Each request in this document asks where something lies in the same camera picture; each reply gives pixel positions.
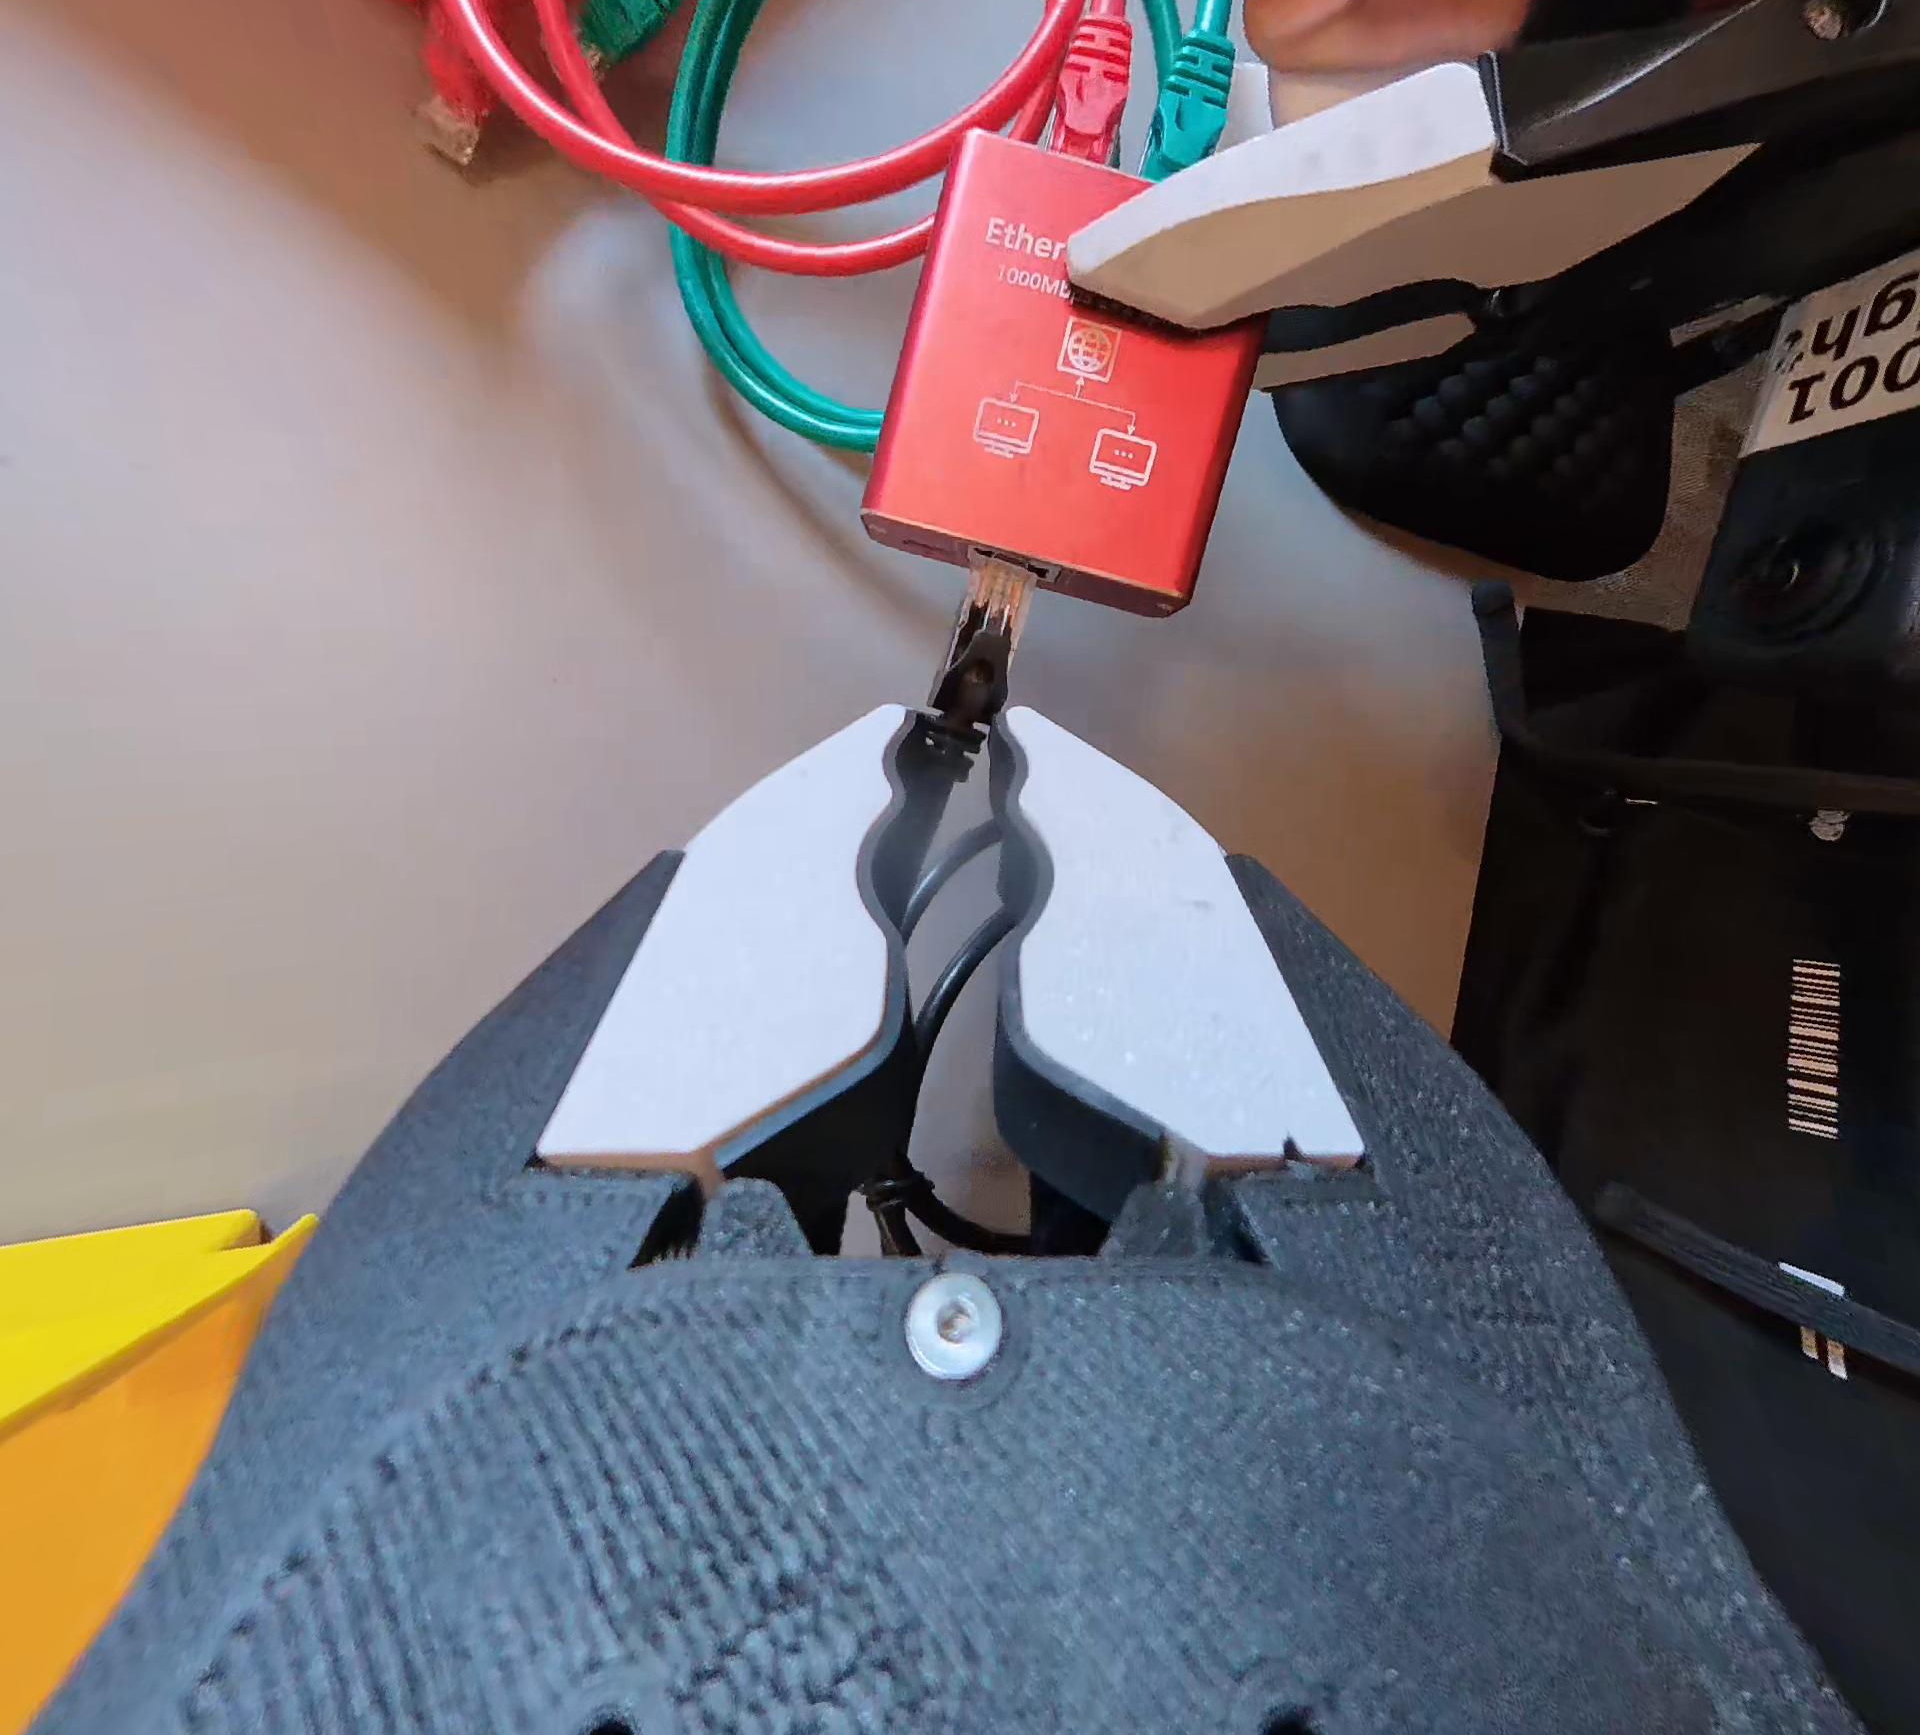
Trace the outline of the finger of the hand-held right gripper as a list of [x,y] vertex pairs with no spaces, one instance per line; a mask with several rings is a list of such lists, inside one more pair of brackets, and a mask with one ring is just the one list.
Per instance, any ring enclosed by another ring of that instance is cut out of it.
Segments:
[[1555,278],[1715,188],[1758,143],[1508,179],[1474,66],[1431,66],[1144,188],[1068,281],[1183,330],[1411,281]]
[[1347,309],[1274,309],[1258,394],[1431,362],[1479,330],[1485,291],[1382,291]]

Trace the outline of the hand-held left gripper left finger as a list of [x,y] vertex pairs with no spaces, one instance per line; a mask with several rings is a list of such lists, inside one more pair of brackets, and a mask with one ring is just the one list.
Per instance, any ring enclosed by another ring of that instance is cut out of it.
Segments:
[[907,1107],[907,948],[875,876],[919,711],[881,704],[772,768],[678,853],[536,1159],[776,1186],[814,1252],[889,1170]]

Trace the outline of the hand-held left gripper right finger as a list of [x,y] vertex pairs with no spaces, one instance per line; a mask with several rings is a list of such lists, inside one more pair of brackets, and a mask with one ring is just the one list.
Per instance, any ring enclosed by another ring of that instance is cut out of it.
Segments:
[[1036,707],[991,736],[994,1128],[1036,1257],[1093,1257],[1140,1191],[1369,1170],[1361,1120],[1220,837]]

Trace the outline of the red ethernet splitter box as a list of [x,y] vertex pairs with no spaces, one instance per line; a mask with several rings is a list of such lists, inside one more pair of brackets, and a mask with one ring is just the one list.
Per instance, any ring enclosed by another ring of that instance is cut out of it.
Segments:
[[1068,233],[1144,193],[963,136],[859,504],[875,544],[991,551],[1144,616],[1191,603],[1264,326],[1176,330],[1073,291]]

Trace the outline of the yellow plastic bin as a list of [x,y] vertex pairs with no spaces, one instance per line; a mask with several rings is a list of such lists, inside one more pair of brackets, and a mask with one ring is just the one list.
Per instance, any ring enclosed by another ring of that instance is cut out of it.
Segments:
[[0,1252],[0,1727],[27,1730],[193,1487],[314,1217]]

